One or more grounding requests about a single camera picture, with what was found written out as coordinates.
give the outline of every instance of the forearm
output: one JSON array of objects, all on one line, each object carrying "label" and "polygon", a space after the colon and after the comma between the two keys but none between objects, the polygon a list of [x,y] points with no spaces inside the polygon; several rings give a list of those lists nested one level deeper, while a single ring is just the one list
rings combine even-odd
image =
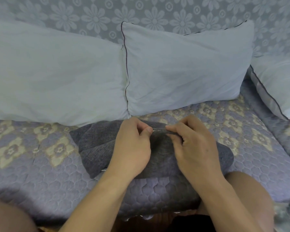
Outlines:
[{"label": "forearm", "polygon": [[198,189],[217,232],[263,232],[223,176],[195,189]]},{"label": "forearm", "polygon": [[80,202],[60,232],[109,232],[129,182],[106,171]]}]

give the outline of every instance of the floral wallpaper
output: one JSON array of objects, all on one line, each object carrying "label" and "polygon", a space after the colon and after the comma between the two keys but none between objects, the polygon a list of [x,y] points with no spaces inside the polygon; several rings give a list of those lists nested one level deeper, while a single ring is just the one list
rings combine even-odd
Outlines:
[{"label": "floral wallpaper", "polygon": [[0,0],[0,18],[123,43],[122,21],[178,34],[255,22],[254,56],[290,56],[290,0]]}]

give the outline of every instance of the leg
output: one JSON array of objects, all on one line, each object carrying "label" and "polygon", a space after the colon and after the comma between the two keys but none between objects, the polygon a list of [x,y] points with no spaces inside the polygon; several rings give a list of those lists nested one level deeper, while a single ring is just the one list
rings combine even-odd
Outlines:
[{"label": "leg", "polygon": [[[225,178],[264,232],[273,232],[274,205],[271,196],[263,186],[254,178],[242,172],[228,173]],[[208,215],[202,202],[198,214]]]},{"label": "leg", "polygon": [[0,201],[0,232],[37,232],[33,220],[22,210]]}]

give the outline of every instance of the black trim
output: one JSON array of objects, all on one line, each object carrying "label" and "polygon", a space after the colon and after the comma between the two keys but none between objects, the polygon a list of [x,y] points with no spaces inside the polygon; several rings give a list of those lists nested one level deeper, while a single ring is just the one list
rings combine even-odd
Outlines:
[{"label": "black trim", "polygon": [[273,98],[273,96],[269,94],[269,92],[266,90],[265,86],[262,84],[262,82],[260,81],[260,79],[257,77],[257,74],[256,74],[255,71],[254,71],[254,68],[253,68],[251,65],[250,65],[250,67],[251,67],[252,73],[255,75],[255,77],[257,78],[258,82],[260,83],[260,85],[262,86],[262,88],[264,89],[264,91],[265,91],[265,92],[267,93],[267,95],[269,95],[269,96],[271,97],[271,99],[273,99],[274,102],[277,104],[277,106],[278,106],[278,108],[279,108],[279,111],[280,111],[281,115],[282,115],[283,117],[285,117],[286,120],[289,120],[289,121],[290,121],[290,119],[289,119],[288,117],[286,117],[286,116],[282,113],[282,111],[281,111],[281,107],[280,107],[280,105],[278,104],[278,102],[276,101],[276,99]]},{"label": "black trim", "polygon": [[[125,47],[125,50],[126,50],[126,70],[127,70],[127,77],[128,77],[128,80],[129,80],[129,74],[128,74],[128,51],[127,51],[127,47],[126,47],[126,44],[125,44],[125,42],[126,42],[126,38],[125,38],[125,35],[124,35],[124,32],[123,32],[123,30],[122,30],[122,24],[124,23],[124,22],[126,22],[126,21],[123,21],[122,23],[121,23],[121,25],[120,25],[120,29],[121,29],[121,33],[122,33],[122,35],[123,35],[123,37],[124,37],[124,47]],[[190,35],[190,34],[196,34],[196,33],[200,33],[200,32],[194,32],[194,33],[189,33],[189,34],[185,34],[185,35],[183,35],[183,36],[187,36],[187,35]],[[128,104],[128,98],[127,98],[127,88],[128,88],[128,86],[130,85],[130,80],[129,80],[129,84],[127,85],[127,87],[126,87],[126,89],[125,89],[125,96],[126,96],[126,100],[127,100],[127,104]]]}]

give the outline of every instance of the white pillow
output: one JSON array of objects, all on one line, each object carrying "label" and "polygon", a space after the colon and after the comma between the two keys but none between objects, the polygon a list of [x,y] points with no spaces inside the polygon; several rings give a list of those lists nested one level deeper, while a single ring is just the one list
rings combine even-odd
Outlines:
[{"label": "white pillow", "polygon": [[0,21],[0,119],[83,126],[128,118],[121,46]]},{"label": "white pillow", "polygon": [[262,101],[274,115],[290,120],[290,58],[252,58],[251,69],[251,79]]},{"label": "white pillow", "polygon": [[123,22],[131,115],[235,99],[252,57],[254,23],[189,35]]}]

